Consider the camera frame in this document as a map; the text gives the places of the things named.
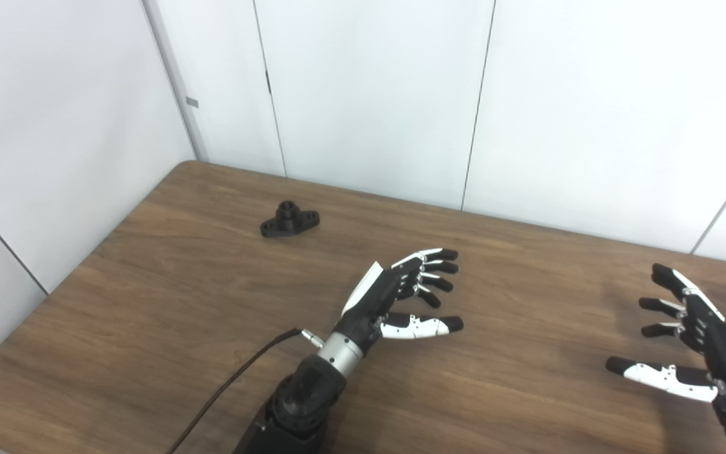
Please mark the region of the left white-black robot hand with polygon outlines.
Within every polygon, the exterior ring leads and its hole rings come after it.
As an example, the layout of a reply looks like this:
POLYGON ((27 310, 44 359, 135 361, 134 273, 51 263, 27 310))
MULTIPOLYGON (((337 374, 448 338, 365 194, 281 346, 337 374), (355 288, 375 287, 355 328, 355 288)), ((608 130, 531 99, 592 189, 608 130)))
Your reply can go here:
POLYGON ((394 303, 418 298, 431 308, 441 300, 433 291, 450 293, 454 286, 443 275, 458 273, 458 251, 435 248, 407 255, 389 267, 371 265, 347 299, 332 329, 342 342, 352 343, 363 356, 381 339, 413 340, 461 331, 461 317, 430 317, 392 311, 394 303))

